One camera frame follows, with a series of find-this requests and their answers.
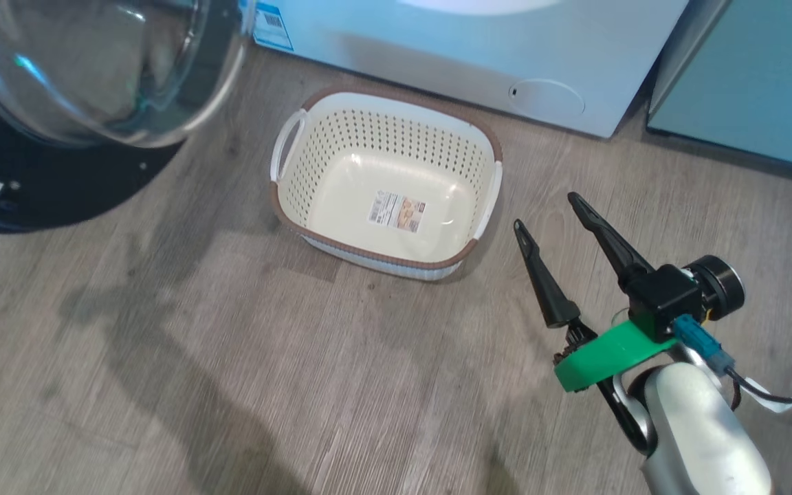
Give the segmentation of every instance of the label with barcode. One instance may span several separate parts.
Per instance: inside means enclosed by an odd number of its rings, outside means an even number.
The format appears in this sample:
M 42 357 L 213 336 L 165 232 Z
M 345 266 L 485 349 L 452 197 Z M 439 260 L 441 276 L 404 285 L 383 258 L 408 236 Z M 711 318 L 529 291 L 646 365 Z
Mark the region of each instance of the label with barcode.
M 255 28 L 252 30 L 252 38 L 255 38 L 255 42 L 260 45 L 295 51 L 280 9 L 268 3 L 260 2 L 255 5 Z
M 378 191 L 375 201 L 371 204 L 371 212 L 368 213 L 368 221 L 377 223 L 380 226 L 390 226 L 408 232 L 417 232 L 421 226 L 421 219 L 424 218 L 424 210 L 427 203 L 388 193 Z

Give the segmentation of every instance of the cable tag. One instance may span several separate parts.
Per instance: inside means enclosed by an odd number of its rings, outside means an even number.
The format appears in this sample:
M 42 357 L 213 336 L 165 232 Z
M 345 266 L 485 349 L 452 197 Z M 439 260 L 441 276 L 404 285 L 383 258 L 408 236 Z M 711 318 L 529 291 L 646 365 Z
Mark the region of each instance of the cable tag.
M 767 394 L 770 394 L 770 392 L 767 391 L 764 388 L 764 386 L 755 382 L 754 379 L 745 378 L 745 380 L 747 380 L 747 382 L 750 383 L 752 386 L 756 386 L 756 388 L 760 389 L 760 392 L 765 392 Z M 782 404 L 782 402 L 770 401 L 759 397 L 757 394 L 754 394 L 752 390 L 748 390 L 747 388 L 744 388 L 744 386 L 742 386 L 742 388 L 745 390 L 745 392 L 748 392 L 748 394 L 750 394 L 755 401 L 760 402 L 761 406 L 767 408 L 767 410 L 770 410 L 775 414 L 785 413 L 786 411 L 792 409 L 792 404 Z

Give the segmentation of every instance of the wooden floor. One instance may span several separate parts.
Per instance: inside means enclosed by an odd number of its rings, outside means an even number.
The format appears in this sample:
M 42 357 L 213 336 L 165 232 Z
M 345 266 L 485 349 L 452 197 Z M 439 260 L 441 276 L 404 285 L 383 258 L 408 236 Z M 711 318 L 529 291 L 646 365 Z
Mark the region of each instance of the wooden floor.
M 748 301 L 714 332 L 792 394 L 792 181 L 641 137 L 642 108 L 602 141 L 463 107 L 503 142 L 487 238 L 449 281 L 392 278 L 305 245 L 268 203 L 280 125 L 334 83 L 380 84 L 254 50 L 229 109 L 141 194 L 0 237 L 0 495 L 645 493 L 601 397 L 560 390 L 563 334 L 510 231 L 527 223 L 605 329 L 626 300 L 572 190 L 653 264 L 732 263 Z M 739 416 L 788 487 L 792 412 Z

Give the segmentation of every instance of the basket bottom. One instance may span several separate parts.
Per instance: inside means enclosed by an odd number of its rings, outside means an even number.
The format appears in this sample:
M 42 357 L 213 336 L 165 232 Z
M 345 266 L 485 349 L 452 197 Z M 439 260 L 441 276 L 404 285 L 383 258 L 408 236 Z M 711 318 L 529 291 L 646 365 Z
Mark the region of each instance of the basket bottom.
M 453 172 L 370 150 L 333 157 L 311 205 L 311 231 L 362 250 L 436 263 L 472 238 L 474 192 Z

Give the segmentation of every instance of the open round glass door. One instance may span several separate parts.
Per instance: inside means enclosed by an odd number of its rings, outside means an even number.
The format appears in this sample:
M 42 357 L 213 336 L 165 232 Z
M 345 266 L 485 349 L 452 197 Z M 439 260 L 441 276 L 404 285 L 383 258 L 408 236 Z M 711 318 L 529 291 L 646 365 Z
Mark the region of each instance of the open round glass door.
M 0 0 L 0 116 L 62 147 L 178 143 L 234 84 L 247 3 Z

